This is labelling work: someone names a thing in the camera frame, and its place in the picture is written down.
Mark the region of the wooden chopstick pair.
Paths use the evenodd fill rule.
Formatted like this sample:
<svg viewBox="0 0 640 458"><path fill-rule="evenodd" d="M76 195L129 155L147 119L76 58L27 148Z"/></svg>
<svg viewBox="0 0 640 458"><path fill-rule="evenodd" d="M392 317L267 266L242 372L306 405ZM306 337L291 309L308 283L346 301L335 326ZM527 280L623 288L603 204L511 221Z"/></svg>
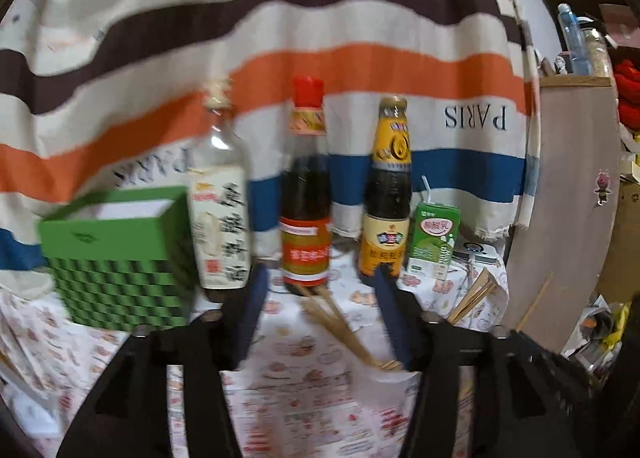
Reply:
<svg viewBox="0 0 640 458"><path fill-rule="evenodd" d="M361 343L347 324L343 312L326 286L314 287L314 293L310 291L309 287L295 284L294 288L304 297L303 310L317 319L324 329L328 330L336 340L343 343L361 363L380 371L401 371L398 360L382 362L382 360L375 358Z"/></svg>

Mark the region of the wooden chopsticks in cup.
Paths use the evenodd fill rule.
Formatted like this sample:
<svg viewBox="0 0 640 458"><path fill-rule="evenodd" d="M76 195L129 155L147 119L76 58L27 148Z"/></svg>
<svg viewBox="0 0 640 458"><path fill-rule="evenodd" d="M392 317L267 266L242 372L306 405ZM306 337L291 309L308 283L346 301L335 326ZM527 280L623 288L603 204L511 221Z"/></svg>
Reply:
<svg viewBox="0 0 640 458"><path fill-rule="evenodd" d="M496 278L487 269L478 274L470 290L462 298L460 303L451 311L447 321L451 325L456 325L466 314L469 314L476 306L483 301L489 293L492 293L498 286Z"/></svg>

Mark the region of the brown cabinet panel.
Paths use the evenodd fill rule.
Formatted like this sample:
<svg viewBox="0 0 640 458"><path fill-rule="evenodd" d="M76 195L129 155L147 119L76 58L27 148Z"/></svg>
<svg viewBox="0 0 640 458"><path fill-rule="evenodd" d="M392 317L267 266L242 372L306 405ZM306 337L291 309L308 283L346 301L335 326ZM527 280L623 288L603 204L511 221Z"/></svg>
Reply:
<svg viewBox="0 0 640 458"><path fill-rule="evenodd" d="M502 321L559 352L608 253L620 188L620 123L608 78L544 77L540 97L535 204L528 228L512 237Z"/></svg>

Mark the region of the clear plastic cup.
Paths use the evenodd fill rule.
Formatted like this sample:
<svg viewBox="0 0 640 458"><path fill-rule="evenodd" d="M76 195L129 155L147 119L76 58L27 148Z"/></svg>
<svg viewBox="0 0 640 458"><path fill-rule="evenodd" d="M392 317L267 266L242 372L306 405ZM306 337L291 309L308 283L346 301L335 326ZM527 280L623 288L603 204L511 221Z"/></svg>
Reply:
<svg viewBox="0 0 640 458"><path fill-rule="evenodd" d="M420 374L406 371L397 360L373 367L361 360L350 364L350 389L356 402L371 410L398 407L416 392Z"/></svg>

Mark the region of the green checkered box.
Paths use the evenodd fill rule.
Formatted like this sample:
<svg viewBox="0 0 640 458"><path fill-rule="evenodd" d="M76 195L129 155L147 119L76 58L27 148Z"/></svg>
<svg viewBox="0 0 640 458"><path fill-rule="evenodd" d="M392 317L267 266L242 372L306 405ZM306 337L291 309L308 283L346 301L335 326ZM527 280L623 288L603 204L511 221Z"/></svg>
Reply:
<svg viewBox="0 0 640 458"><path fill-rule="evenodd" d="M198 270L184 187L90 193L38 233L72 322L119 331L189 322Z"/></svg>

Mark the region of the patterned table cloth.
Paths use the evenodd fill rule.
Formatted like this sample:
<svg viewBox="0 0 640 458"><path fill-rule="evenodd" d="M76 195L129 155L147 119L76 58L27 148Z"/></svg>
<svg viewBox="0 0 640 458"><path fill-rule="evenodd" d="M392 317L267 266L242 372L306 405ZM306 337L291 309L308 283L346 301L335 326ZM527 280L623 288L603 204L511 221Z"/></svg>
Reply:
<svg viewBox="0 0 640 458"><path fill-rule="evenodd" d="M459 327L487 331L509 302L506 266L491 245L457 241L447 278L401 276L423 310L448 317L484 269L498 286ZM392 359L374 291L356 276L355 250L332 250L330 290L361 343ZM396 457L416 392L398 407L371 410L352 398L357 360L309 317L270 270L270 291L247 360L221 375L245 457ZM51 291L32 301L1 289L1 358L25 386L1 383L1 395L43 457L55 457L64 432L127 335L76 325ZM168 369L169 426L175 457L189 457L182 410L182 369Z"/></svg>

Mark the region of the green milk carton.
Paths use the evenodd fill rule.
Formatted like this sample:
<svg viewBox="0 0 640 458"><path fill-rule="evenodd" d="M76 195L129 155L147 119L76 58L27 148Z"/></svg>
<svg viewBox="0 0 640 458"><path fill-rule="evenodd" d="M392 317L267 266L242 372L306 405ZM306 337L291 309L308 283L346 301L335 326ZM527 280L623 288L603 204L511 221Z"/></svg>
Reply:
<svg viewBox="0 0 640 458"><path fill-rule="evenodd" d="M407 272L416 277L444 281L454 253L460 224L460 209L435 203L425 175L424 190L416 207Z"/></svg>

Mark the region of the yellow label oyster sauce bottle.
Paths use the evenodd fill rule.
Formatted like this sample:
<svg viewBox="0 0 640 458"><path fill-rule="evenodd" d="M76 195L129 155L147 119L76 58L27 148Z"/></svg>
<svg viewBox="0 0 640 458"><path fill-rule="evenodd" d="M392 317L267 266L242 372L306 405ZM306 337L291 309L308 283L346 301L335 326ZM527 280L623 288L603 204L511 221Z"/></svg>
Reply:
<svg viewBox="0 0 640 458"><path fill-rule="evenodd" d="M384 96L378 104L371 168L364 191L358 275L371 286L383 265L396 279L401 271L410 224L411 149L407 101Z"/></svg>

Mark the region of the clear cooking wine bottle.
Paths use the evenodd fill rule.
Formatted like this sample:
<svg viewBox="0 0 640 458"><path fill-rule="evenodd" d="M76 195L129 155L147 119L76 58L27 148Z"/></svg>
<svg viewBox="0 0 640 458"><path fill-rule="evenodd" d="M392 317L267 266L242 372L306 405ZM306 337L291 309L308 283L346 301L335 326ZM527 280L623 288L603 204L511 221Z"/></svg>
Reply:
<svg viewBox="0 0 640 458"><path fill-rule="evenodd" d="M247 159L233 128L231 81L206 82L210 131L191 149L188 205L198 278L209 301L222 303L250 275Z"/></svg>

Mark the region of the red cap vinegar bottle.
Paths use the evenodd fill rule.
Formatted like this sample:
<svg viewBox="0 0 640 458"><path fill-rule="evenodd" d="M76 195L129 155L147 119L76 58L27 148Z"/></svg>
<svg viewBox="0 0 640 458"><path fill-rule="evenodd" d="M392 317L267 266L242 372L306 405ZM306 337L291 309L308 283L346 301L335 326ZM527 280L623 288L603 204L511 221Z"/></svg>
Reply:
<svg viewBox="0 0 640 458"><path fill-rule="evenodd" d="M332 189L324 83L299 76L293 85L281 180L281 270L288 292L303 296L329 280Z"/></svg>

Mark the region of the blue plastic bottle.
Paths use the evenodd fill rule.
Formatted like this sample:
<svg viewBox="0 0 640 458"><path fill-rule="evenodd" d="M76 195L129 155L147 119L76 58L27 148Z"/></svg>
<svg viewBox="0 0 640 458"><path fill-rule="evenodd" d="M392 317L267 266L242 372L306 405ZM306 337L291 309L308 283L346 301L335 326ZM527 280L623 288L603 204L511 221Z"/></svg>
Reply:
<svg viewBox="0 0 640 458"><path fill-rule="evenodd" d="M576 14L567 3L558 5L558 20L567 46L567 52L570 55L573 73L577 76L591 76L592 67L585 38Z"/></svg>

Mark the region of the striped Paris cloth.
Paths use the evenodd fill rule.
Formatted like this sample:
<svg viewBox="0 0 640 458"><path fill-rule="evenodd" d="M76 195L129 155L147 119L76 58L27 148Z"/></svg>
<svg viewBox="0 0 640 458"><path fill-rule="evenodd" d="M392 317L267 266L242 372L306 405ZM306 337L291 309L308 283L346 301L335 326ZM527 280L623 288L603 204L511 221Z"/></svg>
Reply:
<svg viewBox="0 0 640 458"><path fill-rule="evenodd" d="M1 0L1 286L32 299L38 221L94 189L175 185L229 78L255 252L280 249L285 122L319 78L337 234L357 237L378 100L403 96L416 186L476 236L528 226L540 135L515 0Z"/></svg>

